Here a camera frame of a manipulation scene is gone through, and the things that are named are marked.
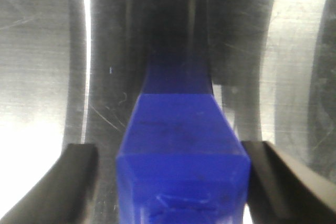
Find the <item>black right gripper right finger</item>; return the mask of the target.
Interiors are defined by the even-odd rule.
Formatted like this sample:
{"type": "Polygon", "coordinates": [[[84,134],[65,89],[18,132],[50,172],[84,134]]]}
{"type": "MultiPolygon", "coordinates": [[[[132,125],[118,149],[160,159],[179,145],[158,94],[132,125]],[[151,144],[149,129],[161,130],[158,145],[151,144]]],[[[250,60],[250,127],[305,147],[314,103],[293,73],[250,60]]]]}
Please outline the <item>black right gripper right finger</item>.
{"type": "Polygon", "coordinates": [[[268,141],[243,141],[253,223],[335,223],[335,184],[268,141]]]}

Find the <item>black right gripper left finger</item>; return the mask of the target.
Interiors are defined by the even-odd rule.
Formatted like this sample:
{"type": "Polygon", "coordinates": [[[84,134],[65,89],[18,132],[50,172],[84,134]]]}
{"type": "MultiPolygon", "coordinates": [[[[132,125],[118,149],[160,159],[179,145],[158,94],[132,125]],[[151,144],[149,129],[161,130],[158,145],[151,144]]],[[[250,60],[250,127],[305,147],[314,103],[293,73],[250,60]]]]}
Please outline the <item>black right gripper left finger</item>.
{"type": "Polygon", "coordinates": [[[69,144],[1,223],[89,223],[98,157],[93,144],[69,144]]]}

